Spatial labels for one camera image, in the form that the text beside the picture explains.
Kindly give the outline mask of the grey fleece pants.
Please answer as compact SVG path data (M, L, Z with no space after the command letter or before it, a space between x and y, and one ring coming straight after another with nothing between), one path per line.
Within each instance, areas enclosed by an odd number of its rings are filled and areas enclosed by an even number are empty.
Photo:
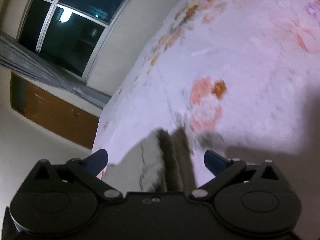
M117 165L108 165L103 182L128 192L189 192L196 188L191 150L184 129L151 132Z

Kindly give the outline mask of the brown wooden door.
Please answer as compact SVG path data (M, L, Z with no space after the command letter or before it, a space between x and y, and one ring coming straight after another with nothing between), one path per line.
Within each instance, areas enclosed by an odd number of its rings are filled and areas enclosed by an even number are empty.
M10 106L48 131L92 149L98 117L14 73L10 80Z

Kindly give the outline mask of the pink floral bed sheet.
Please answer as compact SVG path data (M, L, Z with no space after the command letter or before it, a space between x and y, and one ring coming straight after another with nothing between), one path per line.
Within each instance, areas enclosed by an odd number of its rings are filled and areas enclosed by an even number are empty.
M160 128L185 133L197 185L208 149L274 161L319 239L319 0L180 0L100 116L98 177Z

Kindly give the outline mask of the grey curtain left side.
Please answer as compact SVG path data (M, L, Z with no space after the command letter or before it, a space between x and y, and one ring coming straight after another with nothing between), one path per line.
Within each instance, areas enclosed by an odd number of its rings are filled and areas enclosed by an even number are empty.
M111 98L86 86L66 70L52 66L4 32L1 32L1 66L31 80L68 91L100 109L103 109Z

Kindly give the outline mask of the dark window with frame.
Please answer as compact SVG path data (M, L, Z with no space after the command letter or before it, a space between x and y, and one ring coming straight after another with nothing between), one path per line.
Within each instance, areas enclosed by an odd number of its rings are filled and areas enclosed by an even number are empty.
M18 42L86 81L130 0L31 0Z

